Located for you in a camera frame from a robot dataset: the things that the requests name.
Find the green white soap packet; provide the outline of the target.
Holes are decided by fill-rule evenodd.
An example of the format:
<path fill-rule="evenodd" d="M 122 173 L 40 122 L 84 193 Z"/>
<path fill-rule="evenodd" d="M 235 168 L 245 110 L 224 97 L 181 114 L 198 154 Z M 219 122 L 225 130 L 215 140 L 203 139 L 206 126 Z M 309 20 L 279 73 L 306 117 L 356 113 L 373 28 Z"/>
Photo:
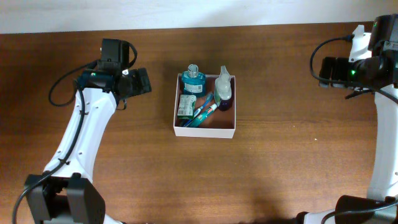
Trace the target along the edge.
<path fill-rule="evenodd" d="M 197 97 L 195 95 L 180 95 L 177 118 L 192 119 L 195 112 Z"/>

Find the blue mouthwash bottle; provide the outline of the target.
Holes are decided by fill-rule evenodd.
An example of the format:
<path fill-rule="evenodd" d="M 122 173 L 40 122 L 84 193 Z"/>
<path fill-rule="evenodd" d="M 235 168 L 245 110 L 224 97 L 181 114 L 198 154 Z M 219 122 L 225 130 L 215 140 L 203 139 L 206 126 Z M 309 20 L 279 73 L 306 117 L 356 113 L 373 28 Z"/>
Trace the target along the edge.
<path fill-rule="evenodd" d="M 187 70 L 182 73 L 182 83 L 184 95 L 195 95 L 199 98 L 206 93 L 206 76 L 199 71 L 195 64 L 190 64 Z"/>

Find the green toothpaste tube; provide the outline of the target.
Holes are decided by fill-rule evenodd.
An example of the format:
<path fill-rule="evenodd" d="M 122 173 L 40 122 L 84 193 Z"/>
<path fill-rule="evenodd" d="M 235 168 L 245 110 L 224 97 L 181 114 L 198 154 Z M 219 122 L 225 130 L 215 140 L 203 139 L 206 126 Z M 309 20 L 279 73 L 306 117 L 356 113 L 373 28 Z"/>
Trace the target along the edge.
<path fill-rule="evenodd" d="M 209 116 L 211 116 L 215 110 L 217 109 L 218 105 L 216 103 L 212 104 L 208 109 L 204 112 L 199 114 L 191 123 L 187 125 L 188 128 L 197 128 L 199 125 L 202 124 Z"/>

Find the blue white toothbrush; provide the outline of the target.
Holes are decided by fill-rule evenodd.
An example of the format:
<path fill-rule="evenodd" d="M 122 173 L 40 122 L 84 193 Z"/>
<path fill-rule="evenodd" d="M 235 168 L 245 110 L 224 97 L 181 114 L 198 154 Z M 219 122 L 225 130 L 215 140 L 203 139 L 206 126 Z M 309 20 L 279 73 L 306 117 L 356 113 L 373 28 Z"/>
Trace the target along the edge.
<path fill-rule="evenodd" d="M 206 100 L 204 102 L 204 104 L 202 104 L 199 108 L 197 108 L 195 110 L 195 112 L 193 113 L 193 119 L 189 119 L 184 127 L 187 127 L 199 114 L 200 112 L 205 108 L 205 106 L 213 99 L 213 93 L 210 92 L 209 94 L 206 95 Z"/>

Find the clear pump soap bottle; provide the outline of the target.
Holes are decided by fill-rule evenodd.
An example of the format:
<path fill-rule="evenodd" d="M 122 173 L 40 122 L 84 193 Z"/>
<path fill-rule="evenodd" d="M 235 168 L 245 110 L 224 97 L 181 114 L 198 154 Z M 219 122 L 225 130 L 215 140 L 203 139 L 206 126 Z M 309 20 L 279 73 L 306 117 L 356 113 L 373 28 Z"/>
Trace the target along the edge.
<path fill-rule="evenodd" d="M 227 111 L 231 108 L 232 99 L 231 76 L 225 65 L 221 66 L 219 77 L 215 80 L 214 99 L 220 111 Z"/>

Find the blue disposable razor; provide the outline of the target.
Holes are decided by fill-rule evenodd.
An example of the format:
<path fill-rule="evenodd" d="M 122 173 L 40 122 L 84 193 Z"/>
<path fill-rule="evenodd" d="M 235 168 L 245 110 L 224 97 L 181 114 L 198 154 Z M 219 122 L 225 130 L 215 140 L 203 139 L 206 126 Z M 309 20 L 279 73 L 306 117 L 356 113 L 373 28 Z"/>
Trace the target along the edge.
<path fill-rule="evenodd" d="M 180 127 L 184 127 L 184 125 L 185 125 L 185 123 L 186 123 L 187 121 L 188 121 L 187 119 L 181 120 L 180 123 L 179 123 L 179 126 L 180 126 Z"/>

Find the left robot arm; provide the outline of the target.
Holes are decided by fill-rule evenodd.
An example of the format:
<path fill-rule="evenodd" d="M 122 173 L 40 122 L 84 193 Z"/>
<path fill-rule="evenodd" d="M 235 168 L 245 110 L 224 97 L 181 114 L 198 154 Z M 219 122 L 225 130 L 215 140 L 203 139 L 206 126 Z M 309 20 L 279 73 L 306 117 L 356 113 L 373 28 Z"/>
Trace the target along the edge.
<path fill-rule="evenodd" d="M 61 143 L 24 192 L 35 223 L 116 223 L 93 185 L 93 170 L 107 123 L 120 101 L 152 90 L 145 68 L 115 73 L 86 69 L 76 81 L 72 116 Z"/>

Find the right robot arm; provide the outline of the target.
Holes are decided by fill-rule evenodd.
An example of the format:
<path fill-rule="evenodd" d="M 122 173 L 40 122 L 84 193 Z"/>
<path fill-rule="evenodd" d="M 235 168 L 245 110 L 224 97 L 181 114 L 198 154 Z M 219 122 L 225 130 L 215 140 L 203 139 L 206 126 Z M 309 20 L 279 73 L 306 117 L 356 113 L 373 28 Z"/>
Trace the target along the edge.
<path fill-rule="evenodd" d="M 301 212 L 295 223 L 397 223 L 397 14 L 375 18 L 371 32 L 359 25 L 342 37 L 349 57 L 325 57 L 312 77 L 328 88 L 351 89 L 347 98 L 374 95 L 377 139 L 374 169 L 365 198 L 341 196 L 335 208 Z"/>

